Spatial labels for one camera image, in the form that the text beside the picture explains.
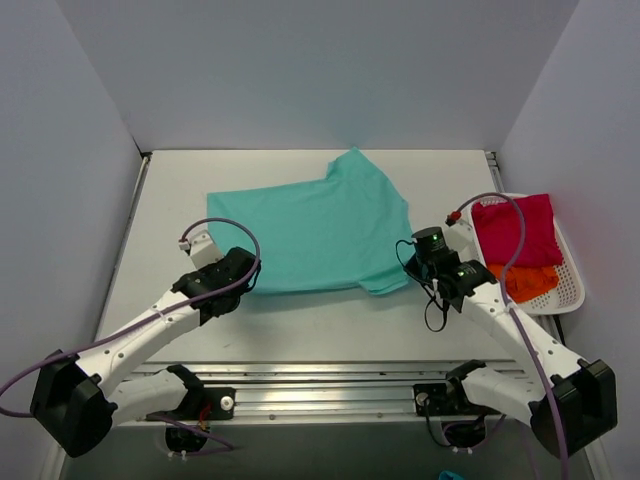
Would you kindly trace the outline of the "teal t-shirt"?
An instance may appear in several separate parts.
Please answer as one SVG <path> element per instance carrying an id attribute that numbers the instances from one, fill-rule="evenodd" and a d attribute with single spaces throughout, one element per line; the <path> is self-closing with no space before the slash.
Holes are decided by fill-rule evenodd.
<path id="1" fill-rule="evenodd" d="M 260 295 L 361 288 L 385 295 L 407 285 L 395 244 L 411 233 L 409 206 L 360 150 L 330 162 L 324 178 L 210 193 L 207 214 L 222 249 L 261 249 Z"/>

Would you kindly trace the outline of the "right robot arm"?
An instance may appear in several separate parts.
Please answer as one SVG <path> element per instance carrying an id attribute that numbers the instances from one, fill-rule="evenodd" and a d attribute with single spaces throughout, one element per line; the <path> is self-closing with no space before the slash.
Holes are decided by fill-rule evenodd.
<path id="1" fill-rule="evenodd" d="M 450 371 L 444 400 L 455 412 L 487 407 L 527 425 L 557 458 L 569 457 L 618 424 L 616 378 L 559 343 L 514 304 L 479 261 L 460 259 L 439 227 L 412 236 L 404 268 L 445 305 L 492 337 L 526 374 L 517 380 L 470 360 Z"/>

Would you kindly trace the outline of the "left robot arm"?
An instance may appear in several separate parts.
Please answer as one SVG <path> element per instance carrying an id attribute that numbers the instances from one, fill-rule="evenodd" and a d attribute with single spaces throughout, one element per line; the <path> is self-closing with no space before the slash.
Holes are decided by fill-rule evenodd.
<path id="1" fill-rule="evenodd" d="M 171 420 L 198 416 L 209 401 L 203 382 L 187 367 L 170 365 L 137 380 L 129 376 L 173 340 L 234 311 L 259 268 L 253 253 L 234 247 L 182 275 L 110 339 L 68 358 L 54 352 L 39 370 L 31 415 L 72 458 L 94 449 L 121 423 L 155 414 Z"/>

